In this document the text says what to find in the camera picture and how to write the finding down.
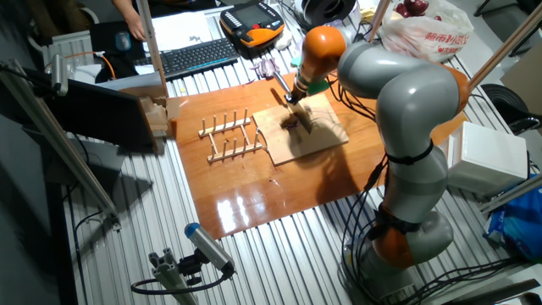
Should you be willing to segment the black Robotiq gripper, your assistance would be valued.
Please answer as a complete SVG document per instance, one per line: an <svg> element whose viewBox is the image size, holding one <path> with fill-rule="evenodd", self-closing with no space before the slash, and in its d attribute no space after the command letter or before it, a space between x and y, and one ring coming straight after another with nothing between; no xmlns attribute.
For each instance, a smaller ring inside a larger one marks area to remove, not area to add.
<svg viewBox="0 0 542 305"><path fill-rule="evenodd" d="M294 103L295 107L300 107L302 99L303 99L303 91L300 91L294 88L290 93L287 94L287 98L285 98L285 103L288 106L291 106L292 103Z"/></svg>

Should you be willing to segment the person's bare hand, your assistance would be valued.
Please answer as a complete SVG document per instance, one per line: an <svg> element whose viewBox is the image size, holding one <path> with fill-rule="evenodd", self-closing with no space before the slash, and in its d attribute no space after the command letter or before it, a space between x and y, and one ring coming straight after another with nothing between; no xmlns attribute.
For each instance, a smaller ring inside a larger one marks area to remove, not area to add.
<svg viewBox="0 0 542 305"><path fill-rule="evenodd" d="M136 11L133 11L128 13L124 17L124 20L128 25L131 35L138 41L144 42L146 40L145 31L143 29L140 15Z"/></svg>

